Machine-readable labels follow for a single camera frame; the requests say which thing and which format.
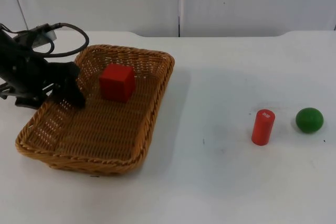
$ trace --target red cube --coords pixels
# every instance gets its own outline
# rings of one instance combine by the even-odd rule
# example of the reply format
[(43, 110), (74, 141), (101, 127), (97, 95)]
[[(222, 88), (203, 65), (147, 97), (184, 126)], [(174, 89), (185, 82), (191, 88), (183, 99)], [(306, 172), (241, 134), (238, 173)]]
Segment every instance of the red cube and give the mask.
[(135, 90), (132, 67), (109, 64), (99, 77), (101, 95), (106, 100), (127, 102)]

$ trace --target white tabletop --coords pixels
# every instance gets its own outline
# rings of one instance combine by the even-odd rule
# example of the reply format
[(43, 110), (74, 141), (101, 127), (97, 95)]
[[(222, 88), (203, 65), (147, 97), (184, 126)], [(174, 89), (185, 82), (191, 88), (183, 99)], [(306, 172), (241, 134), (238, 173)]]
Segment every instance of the white tabletop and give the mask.
[[(57, 52), (82, 42), (70, 31), (57, 35)], [(146, 161), (120, 177), (51, 169), (14, 146), (34, 111), (15, 107), (13, 98), (0, 100), (1, 223), (335, 223), (336, 33), (88, 35), (92, 45), (162, 50), (175, 58)], [(293, 127), (308, 106), (325, 119), (312, 135)], [(263, 147), (250, 140), (261, 108), (276, 114)]]

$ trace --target green sphere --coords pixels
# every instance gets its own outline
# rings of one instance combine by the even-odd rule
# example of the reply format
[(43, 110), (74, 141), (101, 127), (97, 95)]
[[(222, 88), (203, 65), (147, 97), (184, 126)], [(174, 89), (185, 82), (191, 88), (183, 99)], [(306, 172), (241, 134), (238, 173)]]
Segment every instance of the green sphere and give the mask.
[(321, 129), (323, 115), (314, 108), (305, 108), (296, 115), (296, 125), (305, 133), (313, 133)]

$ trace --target robotic arm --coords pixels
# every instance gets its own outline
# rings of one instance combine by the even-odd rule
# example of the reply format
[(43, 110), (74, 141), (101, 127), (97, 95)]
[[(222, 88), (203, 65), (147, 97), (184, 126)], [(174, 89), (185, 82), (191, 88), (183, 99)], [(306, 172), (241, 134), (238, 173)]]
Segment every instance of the robotic arm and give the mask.
[[(51, 54), (55, 48), (54, 30), (70, 27), (85, 38), (78, 49), (60, 54)], [(11, 38), (7, 33), (18, 34)], [(47, 53), (35, 52), (33, 48), (50, 43)], [(85, 98), (80, 92), (76, 79), (80, 69), (74, 62), (48, 62), (45, 58), (65, 57), (81, 52), (89, 44), (89, 37), (80, 28), (66, 23), (42, 25), (31, 30), (12, 32), (0, 23), (0, 78), (6, 83), (0, 85), (0, 98), (16, 97), (16, 106), (39, 108), (52, 91), (57, 102), (66, 99), (83, 108)]]

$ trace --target red cylinder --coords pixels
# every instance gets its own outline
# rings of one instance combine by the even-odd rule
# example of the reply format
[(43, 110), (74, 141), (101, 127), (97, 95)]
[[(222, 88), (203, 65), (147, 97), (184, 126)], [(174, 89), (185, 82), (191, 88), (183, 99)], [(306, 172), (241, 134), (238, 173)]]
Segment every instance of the red cylinder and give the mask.
[(274, 120), (275, 115), (272, 111), (266, 109), (259, 110), (256, 115), (256, 121), (254, 122), (252, 142), (257, 145), (268, 144)]

